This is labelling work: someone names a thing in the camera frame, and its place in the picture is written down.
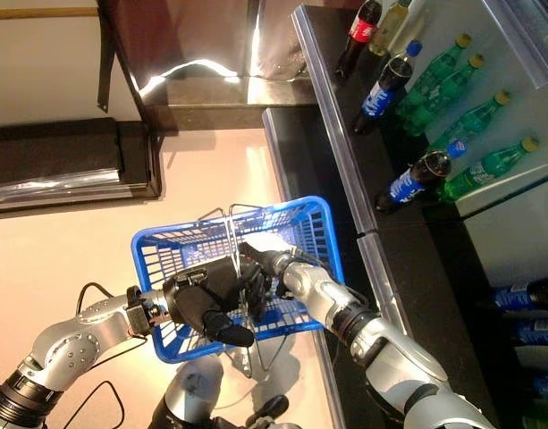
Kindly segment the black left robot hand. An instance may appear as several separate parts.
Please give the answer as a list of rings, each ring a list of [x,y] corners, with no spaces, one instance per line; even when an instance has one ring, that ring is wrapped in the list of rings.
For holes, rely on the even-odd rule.
[[[272,277],[248,257],[236,268],[230,257],[193,265],[164,282],[168,313],[177,324],[187,324],[211,341],[249,347],[255,341],[252,331],[235,324],[229,313],[240,303],[258,322],[266,311],[266,294]]]

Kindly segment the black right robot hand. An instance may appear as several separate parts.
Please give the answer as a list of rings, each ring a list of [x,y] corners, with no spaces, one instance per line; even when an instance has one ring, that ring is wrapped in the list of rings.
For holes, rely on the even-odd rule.
[[[286,268],[295,261],[295,248],[271,232],[246,235],[238,245],[239,252],[258,265],[268,276],[282,279]]]

